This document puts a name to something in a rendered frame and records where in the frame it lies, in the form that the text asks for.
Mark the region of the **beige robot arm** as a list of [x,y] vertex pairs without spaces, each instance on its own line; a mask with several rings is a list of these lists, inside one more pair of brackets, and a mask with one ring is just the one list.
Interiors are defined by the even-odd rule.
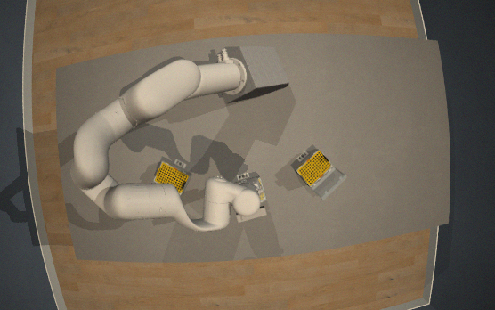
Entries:
[[72,181],[108,216],[116,220],[171,217],[189,230],[209,232],[228,226],[231,204],[238,222],[266,215],[264,206],[260,207],[263,189],[251,183],[209,177],[203,217],[190,219],[173,184],[119,184],[108,174],[110,146],[131,129],[158,118],[181,101],[222,92],[239,94],[244,89],[247,72],[243,63],[228,57],[226,49],[222,49],[223,57],[217,56],[220,64],[177,60],[166,65],[93,114],[77,130]]

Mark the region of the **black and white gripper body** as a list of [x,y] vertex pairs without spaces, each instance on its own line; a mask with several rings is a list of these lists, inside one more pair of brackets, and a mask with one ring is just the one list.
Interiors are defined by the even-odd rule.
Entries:
[[[257,187],[258,189],[261,189],[261,186],[260,186],[260,183],[259,183],[258,178],[248,179],[248,180],[245,180],[245,181],[242,181],[242,182],[238,182],[238,183],[236,183],[236,184],[241,184],[241,183],[251,183],[251,184],[253,184],[255,187]],[[259,187],[260,187],[260,188],[259,188]]]

